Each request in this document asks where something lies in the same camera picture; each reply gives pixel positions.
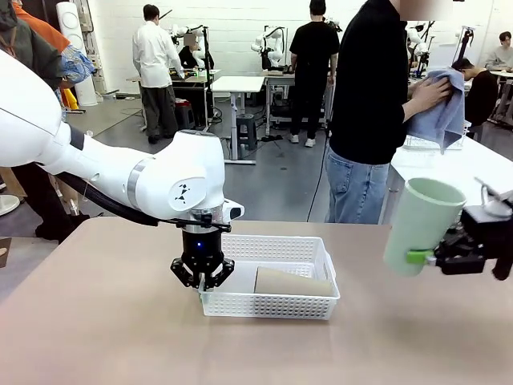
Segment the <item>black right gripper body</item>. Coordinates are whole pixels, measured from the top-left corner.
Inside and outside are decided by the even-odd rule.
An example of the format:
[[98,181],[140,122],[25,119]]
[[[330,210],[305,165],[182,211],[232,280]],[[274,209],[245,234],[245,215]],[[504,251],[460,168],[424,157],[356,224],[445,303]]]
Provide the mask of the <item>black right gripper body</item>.
[[499,281],[509,278],[512,268],[512,215],[497,217],[480,205],[466,206],[461,223],[467,235],[478,245],[485,259],[495,259],[492,270]]

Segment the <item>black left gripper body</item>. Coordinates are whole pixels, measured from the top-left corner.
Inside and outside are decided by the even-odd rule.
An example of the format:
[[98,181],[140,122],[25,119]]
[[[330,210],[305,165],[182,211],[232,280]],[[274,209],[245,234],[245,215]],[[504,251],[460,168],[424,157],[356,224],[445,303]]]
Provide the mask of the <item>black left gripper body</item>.
[[210,228],[194,232],[182,231],[181,261],[194,273],[212,275],[224,260],[221,251],[221,230]]

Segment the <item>person's right hand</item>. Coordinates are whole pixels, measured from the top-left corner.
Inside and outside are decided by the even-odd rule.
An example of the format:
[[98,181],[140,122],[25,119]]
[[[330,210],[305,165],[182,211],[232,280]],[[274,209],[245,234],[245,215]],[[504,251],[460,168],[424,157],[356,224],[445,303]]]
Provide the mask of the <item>person's right hand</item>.
[[426,78],[415,88],[410,101],[414,111],[419,113],[446,101],[452,92],[453,86],[448,77],[444,76],[439,80]]

